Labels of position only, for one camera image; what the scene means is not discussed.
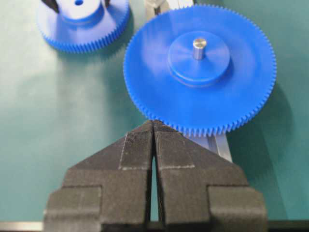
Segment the spur gear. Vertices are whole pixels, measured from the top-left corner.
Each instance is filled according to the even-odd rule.
[[[204,58],[195,57],[195,39],[207,42]],[[124,59],[137,108],[193,136],[225,133],[251,120],[271,94],[276,73],[273,48],[259,27],[213,5],[158,15],[133,36]]]
[[[37,25],[54,48],[69,53],[92,52],[111,44],[124,31],[128,0],[57,0],[59,13],[40,1]]]

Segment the hole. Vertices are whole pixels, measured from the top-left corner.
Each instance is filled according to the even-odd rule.
[[[83,0],[76,0],[75,5],[80,6],[83,4],[83,2],[84,2]]]

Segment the gear teeth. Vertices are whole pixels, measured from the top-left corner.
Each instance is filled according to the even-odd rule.
[[[94,52],[97,51],[101,48],[104,48],[111,44],[113,41],[115,41],[124,31],[126,28],[126,25],[128,23],[128,20],[130,18],[130,7],[128,1],[126,1],[126,12],[125,15],[122,17],[120,20],[119,25],[116,26],[116,28],[109,33],[107,36],[104,36],[97,41],[90,41],[88,43],[80,43],[80,44],[70,44],[70,43],[60,43],[49,36],[47,36],[39,27],[39,24],[37,24],[43,38],[55,49],[61,51],[61,52],[66,52],[66,53],[89,53],[89,52]]]
[[[271,81],[271,85],[269,87],[269,89],[265,92],[263,99],[258,103],[257,106],[255,106],[248,114],[246,114],[245,116],[239,118],[238,120],[235,120],[231,123],[227,123],[225,125],[221,125],[221,126],[217,126],[217,127],[213,127],[213,128],[187,128],[184,127],[182,125],[176,125],[174,126],[174,124],[172,124],[173,128],[179,132],[181,132],[184,136],[215,136],[217,134],[222,134],[222,133],[226,133],[226,132],[230,132],[233,131],[235,129],[238,129],[240,126],[243,126],[244,124],[246,124],[247,122],[249,122],[254,116],[256,116],[260,110],[262,109],[262,107],[265,105],[265,103],[267,102],[273,88],[274,85],[276,83],[276,76],[277,76],[277,63],[276,63],[276,54],[273,50],[273,47],[271,45],[270,40],[268,39],[268,37],[264,34],[264,32],[254,23],[252,22],[249,18],[247,18],[246,16],[225,8],[223,6],[217,6],[217,5],[209,5],[209,4],[196,4],[194,6],[191,6],[190,8],[194,8],[194,7],[213,7],[213,8],[219,8],[220,10],[226,10],[229,11],[232,14],[235,15],[239,15],[240,17],[242,17],[243,19],[245,19],[246,21],[248,21],[249,23],[251,23],[263,36],[263,38],[266,39],[268,46],[270,48],[271,54],[272,54],[272,66],[273,66],[273,76],[272,76],[272,81]],[[172,9],[170,11],[178,11],[181,9]],[[152,18],[150,21],[148,21],[147,24],[151,24],[152,21],[156,20],[156,18],[161,17],[162,15],[168,14],[169,12],[165,12],[162,13],[160,15],[158,15],[157,17]],[[130,42],[128,43],[127,49],[126,49],[126,54],[125,54],[125,58],[124,58],[124,64],[123,64],[123,68],[124,68],[124,78],[125,78],[125,83],[126,83],[126,87],[128,90],[128,93],[131,97],[131,99],[133,100],[135,106],[142,112],[143,115],[145,115],[147,118],[149,119],[154,119],[156,118],[153,113],[149,112],[148,109],[145,109],[145,107],[142,107],[141,104],[139,103],[139,101],[134,97],[134,95],[131,92],[131,86],[129,85],[127,78],[128,78],[128,74],[126,72],[126,61],[128,59],[127,54],[128,54],[128,50],[131,49],[132,46],[132,41],[134,40],[134,38],[138,35],[139,31],[142,30],[142,28],[140,28],[135,34],[134,36],[131,38]],[[160,119],[161,121],[163,121],[165,124],[169,125],[170,123],[168,121],[166,121],[165,119]]]

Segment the black vise jaw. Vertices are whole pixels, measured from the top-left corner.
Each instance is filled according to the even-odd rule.
[[[159,222],[150,222],[153,157]],[[67,170],[44,231],[266,232],[267,214],[240,167],[148,120]]]

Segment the metal pin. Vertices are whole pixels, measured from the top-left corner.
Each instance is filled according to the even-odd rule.
[[[204,38],[197,38],[193,41],[194,59],[203,59],[207,42]]]

